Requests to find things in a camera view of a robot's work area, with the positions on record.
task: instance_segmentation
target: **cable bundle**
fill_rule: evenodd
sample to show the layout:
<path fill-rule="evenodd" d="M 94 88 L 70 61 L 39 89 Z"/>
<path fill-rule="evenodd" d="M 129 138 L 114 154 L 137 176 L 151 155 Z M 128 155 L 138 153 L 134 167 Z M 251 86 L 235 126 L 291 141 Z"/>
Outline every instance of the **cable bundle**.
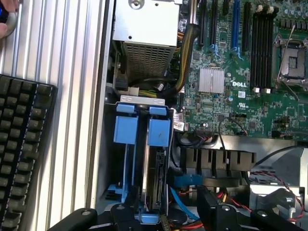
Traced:
<path fill-rule="evenodd" d="M 180 50 L 180 77 L 176 85 L 162 92 L 154 90 L 140 90 L 139 95 L 151 98 L 167 98 L 170 95 L 178 93 L 184 86 L 189 74 L 189 68 L 192 61 L 193 42 L 198 35 L 199 27 L 195 24 L 188 24 L 183 37 L 183 44 Z"/>

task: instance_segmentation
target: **blue pcie slot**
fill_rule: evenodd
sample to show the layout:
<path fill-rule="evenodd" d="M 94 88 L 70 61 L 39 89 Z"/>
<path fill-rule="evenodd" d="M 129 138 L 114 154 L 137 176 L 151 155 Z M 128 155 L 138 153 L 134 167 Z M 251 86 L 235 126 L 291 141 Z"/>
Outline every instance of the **blue pcie slot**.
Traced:
<path fill-rule="evenodd" d="M 240 15 L 241 15 L 241 1 L 235 0 L 233 6 L 233 21 L 232 21 L 232 41 L 231 53 L 241 58 L 241 50 L 239 47 L 239 30 L 240 30 Z"/>

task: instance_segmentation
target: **yellow wire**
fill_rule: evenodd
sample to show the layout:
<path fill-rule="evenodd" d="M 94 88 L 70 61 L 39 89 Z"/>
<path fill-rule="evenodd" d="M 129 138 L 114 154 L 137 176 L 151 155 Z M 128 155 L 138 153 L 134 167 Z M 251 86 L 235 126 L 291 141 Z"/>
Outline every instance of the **yellow wire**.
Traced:
<path fill-rule="evenodd" d="M 222 198 L 223 203 L 225 203 L 226 200 L 227 200 L 227 194 L 224 194 L 224 196 L 223 196 L 223 198 Z"/>

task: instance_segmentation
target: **black keyboard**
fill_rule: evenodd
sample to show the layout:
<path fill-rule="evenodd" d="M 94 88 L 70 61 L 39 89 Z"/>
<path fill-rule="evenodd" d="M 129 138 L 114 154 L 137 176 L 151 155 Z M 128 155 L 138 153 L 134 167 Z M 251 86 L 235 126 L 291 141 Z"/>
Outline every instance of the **black keyboard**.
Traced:
<path fill-rule="evenodd" d="M 0 230 L 17 230 L 33 203 L 32 179 L 46 149 L 56 92 L 51 85 L 0 75 Z"/>

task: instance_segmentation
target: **green circuit board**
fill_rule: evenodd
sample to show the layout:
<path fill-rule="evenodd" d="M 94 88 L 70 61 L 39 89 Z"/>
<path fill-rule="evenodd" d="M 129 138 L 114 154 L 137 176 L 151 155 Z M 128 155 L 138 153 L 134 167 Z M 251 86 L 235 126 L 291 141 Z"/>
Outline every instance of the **green circuit board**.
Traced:
<path fill-rule="evenodd" d="M 297 101 L 290 91 L 281 86 L 277 90 L 272 90 L 271 93 L 264 93 L 262 91 L 256 93 L 250 88 L 251 45 L 249 45 L 248 52 L 241 53 L 243 60 L 236 55 L 231 55 L 234 1 L 231 1 L 229 13 L 226 16 L 221 14 L 222 2 L 221 0 L 218 1 L 216 38 L 218 55 L 220 57 L 209 52 L 209 43 L 207 42 L 210 34 L 211 1 L 207 2 L 208 19 L 206 23 L 207 37 L 205 45 L 200 48 L 197 40 L 194 45 L 189 78 L 185 84 L 183 103 L 185 108 L 183 110 L 185 130 L 193 133 L 201 129 L 217 134 L 218 125 L 220 121 L 223 121 L 221 126 L 221 133 L 223 135 L 241 135 L 241 129 L 238 125 L 224 119 L 229 116 L 238 116 L 235 119 L 247 130 L 249 137 L 308 141 L 308 136 L 304 134 L 308 133 L 308 104 Z M 252 17 L 259 3 L 250 2 Z M 245 1 L 241 1 L 239 46 L 241 46 L 243 29 L 244 3 Z M 281 28 L 279 25 L 281 19 L 286 18 L 289 20 L 285 10 L 292 13 L 300 11 L 301 14 L 308 12 L 306 0 L 272 0 L 267 4 L 279 8 L 279 12 L 274 19 L 273 44 L 277 36 L 287 40 L 290 35 L 291 29 Z M 299 20 L 308 23 L 308 19 L 301 18 Z M 253 31 L 250 29 L 250 41 L 253 39 L 252 36 Z M 292 39 L 305 40 L 307 38 L 308 30 L 296 29 L 292 35 Z M 273 44 L 271 44 L 273 46 L 272 74 L 276 77 L 280 69 L 282 55 L 279 49 L 274 48 Z M 308 67 L 308 59 L 305 59 L 303 62 Z M 217 68 L 224 71 L 223 93 L 199 91 L 199 72 L 201 68 Z M 308 92 L 305 92 L 306 90 L 304 88 L 296 90 L 296 94 L 303 101 L 308 101 Z M 285 135 L 274 136 L 273 132 Z"/>

